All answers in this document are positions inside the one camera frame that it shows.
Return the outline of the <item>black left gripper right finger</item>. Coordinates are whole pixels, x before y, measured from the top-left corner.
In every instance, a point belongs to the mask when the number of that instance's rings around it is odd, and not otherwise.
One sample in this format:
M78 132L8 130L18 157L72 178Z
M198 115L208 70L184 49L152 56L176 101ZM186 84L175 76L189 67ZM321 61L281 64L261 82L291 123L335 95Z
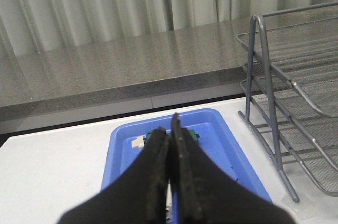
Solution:
M225 174L197 145L179 115L171 121L171 182L180 223L291 223L284 209Z

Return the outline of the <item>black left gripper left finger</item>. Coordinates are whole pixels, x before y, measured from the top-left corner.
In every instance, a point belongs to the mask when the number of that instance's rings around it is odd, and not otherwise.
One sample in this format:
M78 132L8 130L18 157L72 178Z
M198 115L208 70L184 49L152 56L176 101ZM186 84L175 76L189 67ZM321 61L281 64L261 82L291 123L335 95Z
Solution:
M129 168L96 196L66 212L60 223L165 223L169 136L152 131Z

